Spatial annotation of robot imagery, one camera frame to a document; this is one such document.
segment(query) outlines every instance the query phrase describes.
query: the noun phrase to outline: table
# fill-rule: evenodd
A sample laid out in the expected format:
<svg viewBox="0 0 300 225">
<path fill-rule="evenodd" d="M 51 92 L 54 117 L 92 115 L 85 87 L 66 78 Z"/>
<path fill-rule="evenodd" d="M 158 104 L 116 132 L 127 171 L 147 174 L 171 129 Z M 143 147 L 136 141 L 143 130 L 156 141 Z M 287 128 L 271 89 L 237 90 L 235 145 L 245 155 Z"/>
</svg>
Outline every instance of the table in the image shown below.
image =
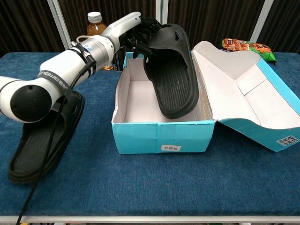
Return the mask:
<svg viewBox="0 0 300 225">
<path fill-rule="evenodd" d="M 0 75 L 34 79 L 57 53 L 9 53 Z M 300 56 L 272 68 L 300 96 Z M 217 123 L 205 153 L 120 155 L 111 117 L 120 73 L 97 72 L 76 89 L 85 109 L 56 169 L 41 179 L 29 222 L 300 222 L 300 152 L 275 153 Z M 0 221 L 15 222 L 30 185 L 7 179 L 22 124 L 0 116 Z"/>
</svg>

